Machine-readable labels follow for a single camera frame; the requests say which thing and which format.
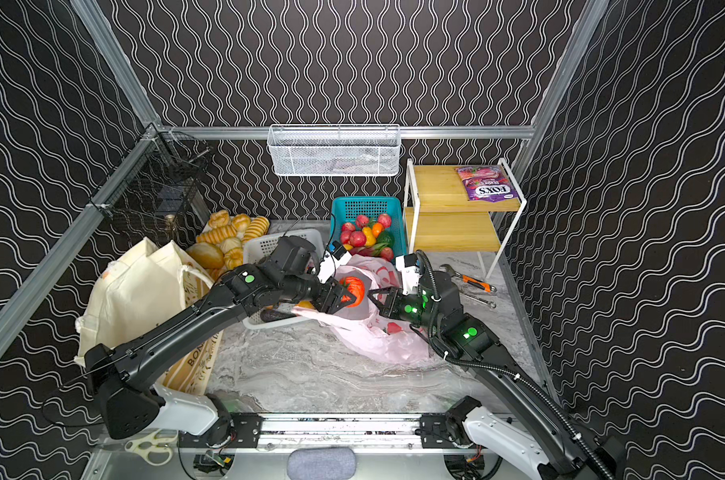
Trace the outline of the red tomato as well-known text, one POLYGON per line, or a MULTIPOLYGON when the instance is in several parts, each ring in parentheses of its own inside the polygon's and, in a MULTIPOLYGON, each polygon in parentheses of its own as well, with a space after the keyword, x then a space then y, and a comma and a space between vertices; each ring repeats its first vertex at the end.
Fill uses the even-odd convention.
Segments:
POLYGON ((346 308, 356 308, 366 300, 367 287, 363 280, 356 276, 346 276, 340 279, 340 284, 346 288, 348 295, 342 297, 346 308))

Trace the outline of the pink plastic grocery bag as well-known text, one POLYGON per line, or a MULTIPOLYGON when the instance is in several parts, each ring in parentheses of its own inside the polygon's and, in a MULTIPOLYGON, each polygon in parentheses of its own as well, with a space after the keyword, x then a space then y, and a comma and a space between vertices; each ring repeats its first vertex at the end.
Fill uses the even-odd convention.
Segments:
MULTIPOLYGON (((334 278, 342 280, 348 276, 362 280, 366 291, 401 285, 394 265, 375 257, 352 256, 348 264, 336 269, 334 278)), ((376 362, 414 365, 428 360, 425 341, 412 332, 405 321, 381 315, 367 299, 354 308, 346 307, 334 314, 301 305, 294 307, 292 313, 320 322, 347 348, 376 362)))

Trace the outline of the white plastic vegetable basket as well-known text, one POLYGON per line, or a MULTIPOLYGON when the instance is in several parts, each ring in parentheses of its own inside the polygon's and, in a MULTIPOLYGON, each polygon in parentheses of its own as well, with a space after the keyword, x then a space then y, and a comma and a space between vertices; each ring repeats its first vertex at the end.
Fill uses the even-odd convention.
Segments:
POLYGON ((258 237, 244 245, 244 260, 266 272, 269 286, 280 287, 284 279, 294 279, 320 266, 322 236, 315 229, 288 230, 258 237))

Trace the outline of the cream canvas tote bag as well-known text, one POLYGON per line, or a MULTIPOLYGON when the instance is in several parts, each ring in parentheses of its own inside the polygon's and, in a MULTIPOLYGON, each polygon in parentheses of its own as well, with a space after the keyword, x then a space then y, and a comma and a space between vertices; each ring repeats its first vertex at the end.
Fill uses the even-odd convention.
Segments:
POLYGON ((176 242, 140 240, 96 279, 76 320, 74 362, 84 366, 86 352, 100 343, 114 348, 148 333, 208 294, 214 282, 176 242))

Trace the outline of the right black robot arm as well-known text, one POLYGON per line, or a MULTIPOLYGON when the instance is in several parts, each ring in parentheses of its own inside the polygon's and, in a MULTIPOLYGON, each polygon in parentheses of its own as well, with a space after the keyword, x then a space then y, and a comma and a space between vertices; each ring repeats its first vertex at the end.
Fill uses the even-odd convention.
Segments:
POLYGON ((510 410, 509 424, 473 398, 446 412, 450 442, 484 447, 530 479, 619 479, 626 451, 568 415, 513 359, 500 338, 465 310, 451 274, 422 251, 396 260, 401 286, 368 291, 378 312, 409 323, 447 363, 471 373, 510 410))

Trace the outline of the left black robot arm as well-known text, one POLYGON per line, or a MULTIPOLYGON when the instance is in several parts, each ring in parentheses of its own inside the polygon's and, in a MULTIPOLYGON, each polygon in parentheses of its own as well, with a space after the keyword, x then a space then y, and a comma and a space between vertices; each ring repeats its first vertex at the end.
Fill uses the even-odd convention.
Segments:
POLYGON ((212 335, 280 302, 308 301, 334 314, 356 301, 334 273, 352 254, 338 242, 316 259, 306 239, 282 236, 270 256, 228 271, 192 306, 154 329, 114 348, 86 352, 86 374, 110 438, 128 439, 146 429, 176 430, 220 446, 232 436, 232 416, 212 395, 169 390, 160 376, 212 335))

